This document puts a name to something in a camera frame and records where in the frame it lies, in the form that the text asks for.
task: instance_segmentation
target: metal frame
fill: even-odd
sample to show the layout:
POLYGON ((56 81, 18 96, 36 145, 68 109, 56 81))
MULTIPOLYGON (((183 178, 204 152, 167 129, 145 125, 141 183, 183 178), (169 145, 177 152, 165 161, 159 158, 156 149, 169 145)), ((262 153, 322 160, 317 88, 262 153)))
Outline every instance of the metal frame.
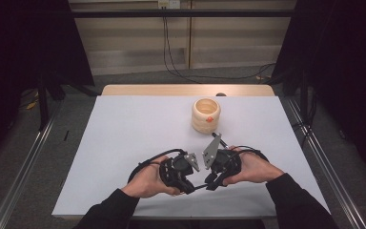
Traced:
MULTIPOLYGON (((293 99, 290 99, 288 102, 290 104, 294 117, 299 123, 302 123, 303 119, 298 104, 293 99)), ((349 193, 346 191, 346 188, 343 186, 340 178, 337 176, 337 173, 331 162, 329 161, 329 158, 326 157, 326 154, 320 146, 314 132, 309 129, 308 125, 302 125, 301 130, 305 137, 307 137, 308 143, 311 146, 311 149, 314 152, 314 155, 320 167, 322 168, 325 177, 328 179, 335 193, 335 196, 337 197, 337 200, 339 201, 344 213, 346 214, 353 228, 366 228, 366 224, 362 219, 361 214, 358 212, 355 203, 353 202, 349 193)))
POLYGON ((30 176, 31 169, 37 160, 44 143, 46 142, 47 137, 50 134, 51 127, 53 121, 57 117, 60 108, 62 106, 62 101, 56 102, 55 107, 53 108, 52 116, 49 119, 46 127, 37 134, 36 139, 34 140, 33 145, 29 151, 28 156, 23 162, 22 168, 16 176, 13 184, 11 185, 8 193, 6 194, 4 200, 0 204, 0 229, 6 227, 10 215, 13 212, 14 207, 16 206, 17 200, 20 198, 22 191, 26 185, 26 182, 30 176))

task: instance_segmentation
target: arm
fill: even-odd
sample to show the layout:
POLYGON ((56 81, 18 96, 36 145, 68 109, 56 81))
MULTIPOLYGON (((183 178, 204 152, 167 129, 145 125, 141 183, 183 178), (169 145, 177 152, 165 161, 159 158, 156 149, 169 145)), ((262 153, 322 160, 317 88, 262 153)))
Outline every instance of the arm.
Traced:
MULTIPOLYGON (((154 162, 167 159, 162 156, 154 162)), ((127 228, 140 198, 151 198, 159 193, 177 195, 180 191, 167 187, 159 177, 159 165, 151 164, 138 172, 124 188, 115 190, 100 204, 94 205, 74 229, 127 228)))
POLYGON ((266 184, 280 228, 337 228, 332 216, 293 178, 284 174, 266 184))
POLYGON ((286 228, 337 228, 332 216, 306 190, 302 189, 288 174, 255 154, 239 155, 242 170, 227 177, 225 185, 240 181, 266 182, 275 204, 278 225, 286 228))

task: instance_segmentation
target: person's right hand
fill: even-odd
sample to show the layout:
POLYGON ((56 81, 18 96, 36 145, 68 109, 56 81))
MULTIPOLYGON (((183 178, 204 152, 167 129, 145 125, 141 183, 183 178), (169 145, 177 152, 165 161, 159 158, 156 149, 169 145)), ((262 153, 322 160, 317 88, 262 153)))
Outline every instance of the person's right hand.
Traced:
MULTIPOLYGON (((241 151, 241 149, 234 146, 231 150, 241 151)), ((223 180, 224 185, 235 184, 240 181, 250 181, 253 183, 261 183, 271 181, 284 174, 283 171, 275 167, 268 161, 260 158, 253 153, 242 153, 239 155, 242 160, 242 169, 239 174, 232 177, 226 177, 223 180)))

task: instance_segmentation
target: black cable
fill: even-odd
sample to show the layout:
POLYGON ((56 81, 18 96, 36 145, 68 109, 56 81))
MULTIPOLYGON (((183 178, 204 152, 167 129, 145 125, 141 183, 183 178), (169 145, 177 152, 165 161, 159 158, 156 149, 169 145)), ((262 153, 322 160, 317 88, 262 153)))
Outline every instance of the black cable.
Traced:
POLYGON ((305 133, 305 136, 302 139, 301 149, 304 148, 305 141, 306 141, 307 137, 309 136, 309 134, 311 133, 312 126, 314 124, 316 108, 317 108, 317 96, 316 96, 315 90, 313 90, 313 96, 312 96, 312 99, 311 99, 311 108, 310 108, 310 111, 308 112, 308 123, 309 123, 309 125, 308 125, 308 128, 307 128, 307 133, 305 133))
POLYGON ((150 159, 147 159, 145 160, 144 162, 142 163, 138 163, 138 166, 135 167, 135 169, 132 170, 132 173, 130 174, 130 177, 129 177, 129 180, 127 183, 130 183, 130 181, 132 181, 133 177, 140 171, 142 170, 144 167, 150 165, 153 160, 157 159, 157 158, 160 158, 161 156, 165 156, 165 155, 168 155, 170 153, 174 153, 174 152, 178 152, 180 154, 184 154, 186 153, 185 151, 183 151, 182 149, 172 149, 172 150, 169 150, 169 151, 165 151, 157 156, 153 156, 151 157, 150 159))
MULTIPOLYGON (((267 66, 272 66, 275 65, 275 63, 271 63, 271 64, 265 64, 260 66, 260 68, 264 68, 267 66)), ((196 78, 213 78, 213 79, 246 79, 246 78, 252 78, 255 76, 260 75, 261 73, 263 73, 264 71, 266 71, 267 69, 264 69, 262 71, 259 71, 257 73, 251 74, 251 75, 245 75, 245 76, 240 76, 240 77, 219 77, 219 76, 210 76, 210 75, 196 75, 196 74, 191 74, 191 75, 187 75, 185 77, 196 77, 196 78)))
POLYGON ((174 66, 174 63, 173 63, 173 58, 172 58, 172 53, 171 53, 171 45, 170 45, 170 42, 169 42, 169 28, 168 28, 168 19, 166 17, 163 17, 163 31, 164 31, 164 45, 163 45, 163 61, 164 61, 164 64, 165 64, 165 67, 167 69, 167 71, 172 74, 172 75, 175 75, 175 76, 178 76, 178 77, 181 77, 181 78, 184 78, 186 80, 189 80, 193 83, 196 83, 196 84, 201 84, 200 82, 198 81, 195 81, 195 80, 192 80, 190 79, 189 77, 196 77, 196 78, 213 78, 213 79, 245 79, 245 78, 252 78, 252 77, 255 77, 263 72, 265 72, 266 70, 269 69, 269 67, 275 65, 275 63, 270 63, 270 64, 265 64, 265 65, 262 65, 260 66, 259 68, 259 71, 257 73, 254 73, 254 74, 251 74, 251 75, 246 75, 246 76, 241 76, 241 77, 218 77, 218 76, 209 76, 209 75, 195 75, 195 74, 191 74, 191 75, 183 75, 181 74, 177 68, 174 66), (171 59, 171 62, 172 62, 172 66, 173 66, 173 69, 176 73, 172 72, 169 67, 168 67, 168 64, 166 63, 166 45, 168 45, 168 52, 169 52, 169 58, 171 59))
POLYGON ((263 154, 261 154, 261 152, 260 151, 258 151, 258 150, 256 150, 256 149, 254 149, 254 148, 252 148, 252 147, 249 147, 249 146, 236 146, 236 147, 234 147, 234 148, 232 148, 232 150, 233 149, 236 149, 236 148, 248 148, 248 149, 246 149, 246 150, 241 150, 241 151, 236 151, 233 155, 231 155, 229 158, 228 158, 228 160, 224 163, 224 167, 225 166, 227 166, 228 165, 228 163, 231 161, 231 160, 233 160, 233 158, 235 157, 235 156, 239 156, 240 154, 242 154, 242 153, 253 153, 253 154, 256 154, 257 156, 260 156, 262 159, 264 159, 264 160, 266 160, 266 161, 269 161, 263 154))
POLYGON ((196 83, 196 84, 200 84, 200 82, 197 82, 195 80, 192 80, 192 79, 189 79, 185 76, 183 76, 177 69, 176 67, 174 66, 174 63, 173 63, 173 58, 172 58, 172 53, 171 53, 171 44, 169 42, 169 28, 168 28, 168 20, 166 19, 166 17, 163 17, 163 62, 165 64, 165 67, 166 69, 168 70, 168 72, 172 75, 175 75, 175 76, 178 76, 178 77, 181 77, 183 79, 186 79, 186 80, 189 80, 193 83, 196 83), (176 73, 173 73, 169 67, 168 67, 168 64, 166 63, 166 45, 168 44, 168 51, 169 51, 169 58, 171 59, 171 62, 172 62, 172 66, 174 68, 174 70, 176 71, 176 73))

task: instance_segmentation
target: white tabletop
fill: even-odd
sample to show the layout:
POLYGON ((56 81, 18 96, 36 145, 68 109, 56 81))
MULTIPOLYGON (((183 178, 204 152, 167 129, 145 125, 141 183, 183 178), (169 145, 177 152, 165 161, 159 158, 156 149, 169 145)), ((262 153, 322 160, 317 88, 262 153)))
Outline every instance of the white tabletop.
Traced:
MULTIPOLYGON (((125 186, 135 166, 164 151, 196 153, 201 171, 188 176, 204 183, 201 153, 213 140, 191 126, 191 108, 199 96, 99 96, 52 214, 81 218, 90 207, 125 186)), ((229 145, 248 145, 289 173, 326 209, 293 129, 278 97, 214 97, 221 106, 216 130, 229 145)), ((275 216, 265 184, 242 182, 189 195, 160 194, 141 199, 136 219, 251 219, 275 216)))

